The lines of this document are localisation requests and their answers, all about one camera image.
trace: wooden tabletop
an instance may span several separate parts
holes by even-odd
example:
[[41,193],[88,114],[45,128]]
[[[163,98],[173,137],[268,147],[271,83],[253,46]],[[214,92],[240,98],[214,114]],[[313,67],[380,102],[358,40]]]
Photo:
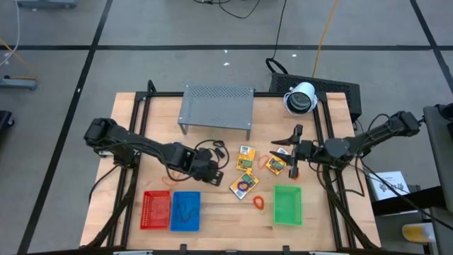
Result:
[[[288,138],[296,124],[304,126],[302,139],[316,140],[313,114],[294,117],[286,111],[281,98],[255,97],[249,141],[246,141],[243,130],[212,127],[190,126],[188,134],[183,135],[177,124],[181,99],[182,97],[153,97],[151,99],[145,136],[161,143],[182,142],[189,147],[194,147],[198,142],[206,139],[224,140],[231,155],[230,163],[222,169],[224,177],[219,187],[193,179],[180,182],[175,186],[168,186],[162,181],[162,177],[166,176],[164,166],[153,157],[142,156],[128,249],[175,250],[179,249],[180,244],[187,244],[189,250],[281,251],[284,245],[289,245],[292,251],[335,250],[326,192],[319,184],[316,173],[309,168],[308,164],[299,162],[300,177],[296,181],[288,178],[287,173],[276,176],[266,168],[262,170],[258,168],[258,159],[269,154],[270,150],[277,150],[278,148],[270,141]],[[134,93],[118,93],[111,118],[115,119],[118,125],[128,128],[133,103]],[[343,93],[328,93],[328,104],[335,136],[353,136],[354,132],[345,95]],[[138,121],[140,121],[142,111],[143,106],[140,108]],[[322,106],[320,106],[320,111],[323,133],[326,137]],[[235,169],[235,161],[241,145],[250,145],[257,149],[258,153],[253,163],[253,174],[259,179],[258,185],[243,200],[239,200],[229,190],[229,186],[243,173]],[[111,169],[112,165],[113,160],[111,158],[101,159],[97,179]],[[81,237],[81,244],[89,243],[110,217],[113,211],[119,173],[120,171],[116,171],[111,174],[94,191]],[[356,190],[359,188],[352,167],[344,170],[343,178],[346,188]],[[372,242],[380,246],[363,174],[360,174],[360,178],[365,185],[366,197],[348,194],[350,214]],[[273,223],[274,185],[302,187],[304,218],[302,226],[275,225]],[[158,190],[201,191],[200,231],[140,230],[143,192]],[[264,198],[264,211],[255,209],[253,206],[254,196]],[[344,222],[340,215],[338,215],[338,219],[343,246],[346,247],[348,243]],[[120,242],[122,224],[123,219],[121,218],[117,228],[116,244]]]

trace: yellow package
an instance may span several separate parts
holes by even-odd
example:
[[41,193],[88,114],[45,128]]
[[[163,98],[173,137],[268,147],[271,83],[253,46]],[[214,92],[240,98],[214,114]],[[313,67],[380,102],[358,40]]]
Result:
[[[278,148],[277,150],[278,153],[286,154],[289,155],[287,151],[283,148]],[[272,155],[271,158],[269,159],[268,163],[266,163],[266,166],[271,170],[274,174],[279,175],[282,170],[286,166],[286,162],[281,160],[279,157]]]
[[256,186],[259,180],[251,172],[245,172],[229,187],[239,199],[242,199]]
[[255,153],[256,153],[255,148],[246,145],[241,145],[241,148],[239,150],[238,161],[236,163],[236,169],[252,172]]

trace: green plastic basket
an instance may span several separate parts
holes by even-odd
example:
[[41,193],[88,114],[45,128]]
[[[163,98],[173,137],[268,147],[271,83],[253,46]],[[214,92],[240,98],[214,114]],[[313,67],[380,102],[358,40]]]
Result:
[[301,226],[302,219],[302,189],[297,186],[275,186],[274,223]]

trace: blue basket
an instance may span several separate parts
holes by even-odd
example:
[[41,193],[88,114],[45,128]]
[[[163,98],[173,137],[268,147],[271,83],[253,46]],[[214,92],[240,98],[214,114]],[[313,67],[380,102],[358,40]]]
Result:
[[175,191],[171,208],[171,231],[200,230],[201,192]]

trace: security camera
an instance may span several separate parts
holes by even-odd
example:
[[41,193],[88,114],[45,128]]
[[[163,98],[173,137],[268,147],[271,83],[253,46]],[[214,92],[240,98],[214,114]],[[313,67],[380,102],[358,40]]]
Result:
[[302,82],[295,88],[289,88],[289,92],[283,96],[283,103],[291,115],[301,115],[312,111],[317,103],[313,85]]

